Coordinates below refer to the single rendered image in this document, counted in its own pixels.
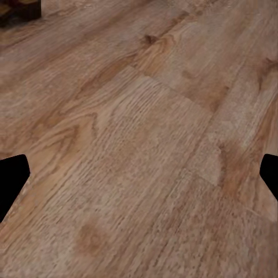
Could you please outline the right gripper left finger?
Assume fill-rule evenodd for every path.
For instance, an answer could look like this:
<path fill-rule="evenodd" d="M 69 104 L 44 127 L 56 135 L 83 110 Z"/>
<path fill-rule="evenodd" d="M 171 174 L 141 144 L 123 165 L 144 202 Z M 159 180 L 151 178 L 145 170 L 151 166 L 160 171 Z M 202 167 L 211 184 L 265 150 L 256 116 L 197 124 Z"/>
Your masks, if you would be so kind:
<path fill-rule="evenodd" d="M 0 223 L 30 176 L 26 155 L 0 160 Z"/>

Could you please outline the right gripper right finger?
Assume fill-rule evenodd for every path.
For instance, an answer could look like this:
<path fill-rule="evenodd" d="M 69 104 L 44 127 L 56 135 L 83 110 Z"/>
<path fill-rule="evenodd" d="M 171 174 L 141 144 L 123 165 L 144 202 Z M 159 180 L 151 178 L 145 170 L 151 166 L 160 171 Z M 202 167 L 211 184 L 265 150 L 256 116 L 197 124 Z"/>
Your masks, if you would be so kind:
<path fill-rule="evenodd" d="M 264 154 L 259 174 L 278 201 L 278 156 Z"/>

